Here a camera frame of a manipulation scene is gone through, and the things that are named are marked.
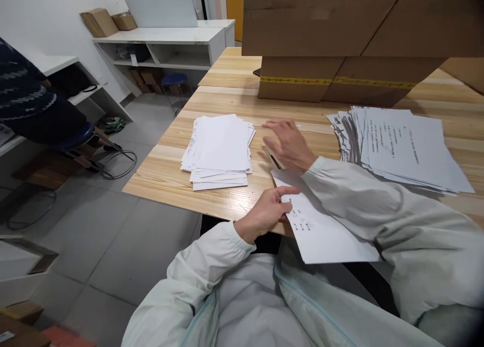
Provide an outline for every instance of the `hand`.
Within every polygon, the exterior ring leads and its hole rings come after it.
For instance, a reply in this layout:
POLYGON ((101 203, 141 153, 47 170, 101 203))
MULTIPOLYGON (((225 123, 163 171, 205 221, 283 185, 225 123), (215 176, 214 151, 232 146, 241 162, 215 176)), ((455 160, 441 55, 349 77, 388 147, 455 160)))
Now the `hand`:
POLYGON ((272 226, 287 212, 292 210, 290 202, 282 202, 281 197, 286 194, 298 194, 296 187, 277 187, 265 190, 261 197, 239 221, 233 223, 235 231, 248 244, 265 235, 272 226))
POLYGON ((306 171, 318 159, 308 148, 294 120, 269 120, 262 127, 272 129, 279 138, 280 144, 271 137, 264 137, 264 143, 286 167, 306 171))
POLYGON ((40 81, 40 84, 45 88, 51 88, 52 87, 52 84, 50 83, 50 81, 48 79, 40 81))

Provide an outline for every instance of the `yellow door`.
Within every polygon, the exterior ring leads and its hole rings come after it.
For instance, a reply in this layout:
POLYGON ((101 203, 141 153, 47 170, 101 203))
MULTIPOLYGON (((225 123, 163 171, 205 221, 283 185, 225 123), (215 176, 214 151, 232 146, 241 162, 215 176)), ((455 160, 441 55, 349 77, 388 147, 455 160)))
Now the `yellow door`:
POLYGON ((227 0, 227 18, 235 19, 235 40, 242 42, 244 0, 227 0))

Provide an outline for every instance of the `blue stool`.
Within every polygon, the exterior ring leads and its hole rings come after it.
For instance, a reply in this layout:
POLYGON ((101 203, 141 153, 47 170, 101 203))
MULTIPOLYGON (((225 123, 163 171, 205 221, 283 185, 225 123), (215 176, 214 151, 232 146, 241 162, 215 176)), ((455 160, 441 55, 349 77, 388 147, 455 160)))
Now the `blue stool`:
POLYGON ((183 91, 181 90, 182 89, 181 85, 186 83, 190 87, 190 91, 192 92, 192 95, 193 95, 192 87, 190 86, 190 84, 188 83, 187 80, 188 80, 187 76, 185 74, 182 74, 182 73, 179 73, 179 72, 175 72, 175 73, 166 75, 161 79, 161 88, 163 89, 163 93, 165 94, 166 98, 168 99, 170 106, 171 106, 171 109, 175 113, 175 116, 178 115, 178 112, 182 108, 184 108, 184 106, 187 103, 187 98, 185 96, 183 96, 185 98, 185 103, 183 103, 181 96, 178 95, 178 98, 180 99, 180 103, 182 104, 182 106, 178 110, 175 111, 175 109, 173 108, 173 104, 171 103, 170 97, 166 93, 165 86, 166 87, 178 86, 178 88, 180 89, 180 93, 183 94, 183 91))
POLYGON ((70 138, 63 139, 61 142, 57 144, 51 144, 50 147, 53 150, 56 150, 58 152, 64 153, 68 156, 70 156, 72 159, 76 159, 79 156, 82 156, 83 154, 77 150, 80 146, 87 144, 89 140, 94 138, 95 136, 98 136, 100 139, 105 141, 107 144, 109 144, 111 147, 116 149, 116 153, 111 155, 108 160, 102 164, 96 160, 90 160, 92 163, 92 166, 97 169, 98 171, 101 172, 101 175, 108 180, 115 180, 119 179, 121 177, 124 177, 127 175, 130 171, 133 170, 133 168, 136 166, 136 163, 138 162, 138 158, 136 154, 131 151, 131 150, 124 150, 121 149, 119 146, 114 144, 112 141, 109 140, 109 138, 105 137, 103 134, 99 133, 96 131, 96 128, 93 123, 87 122, 86 125, 78 131, 75 135, 73 135, 70 138), (114 158, 118 157, 119 155, 124 155, 126 158, 131 160, 133 164, 130 166, 130 168, 126 171, 124 171, 122 174, 118 176, 113 176, 111 173, 107 172, 104 167, 114 158))

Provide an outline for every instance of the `green object on floor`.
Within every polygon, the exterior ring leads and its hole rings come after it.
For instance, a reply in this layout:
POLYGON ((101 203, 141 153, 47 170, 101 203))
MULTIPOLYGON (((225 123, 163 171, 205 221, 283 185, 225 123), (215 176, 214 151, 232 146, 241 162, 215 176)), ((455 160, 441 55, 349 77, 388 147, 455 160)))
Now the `green object on floor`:
POLYGON ((125 127, 126 122, 120 117, 103 117, 97 125, 107 135, 120 132, 125 127))

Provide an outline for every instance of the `light wood tabletop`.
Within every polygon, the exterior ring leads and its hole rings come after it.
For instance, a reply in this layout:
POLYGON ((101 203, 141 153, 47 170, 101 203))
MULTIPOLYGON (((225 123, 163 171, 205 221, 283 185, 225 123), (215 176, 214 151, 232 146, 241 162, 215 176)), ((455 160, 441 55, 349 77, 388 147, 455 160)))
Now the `light wood tabletop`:
MULTIPOLYGON (((294 119, 309 147, 324 157, 339 159, 339 145, 325 117, 349 110, 341 103, 307 103, 259 99, 259 78, 252 71, 261 57, 240 55, 240 48, 226 48, 208 71, 194 95, 132 176, 123 192, 168 205, 237 220, 244 216, 267 188, 274 187, 272 168, 263 151, 262 138, 271 131, 261 125, 279 117, 294 119), (190 173, 180 170, 180 160, 200 116, 235 113, 254 123, 251 143, 254 174, 247 187, 193 191, 190 173)), ((484 97, 441 70, 436 70, 401 100, 395 108, 415 115, 441 119, 447 147, 460 164, 476 193, 440 197, 440 201, 467 214, 484 228, 484 97)), ((288 224, 274 232, 292 235, 288 224)))

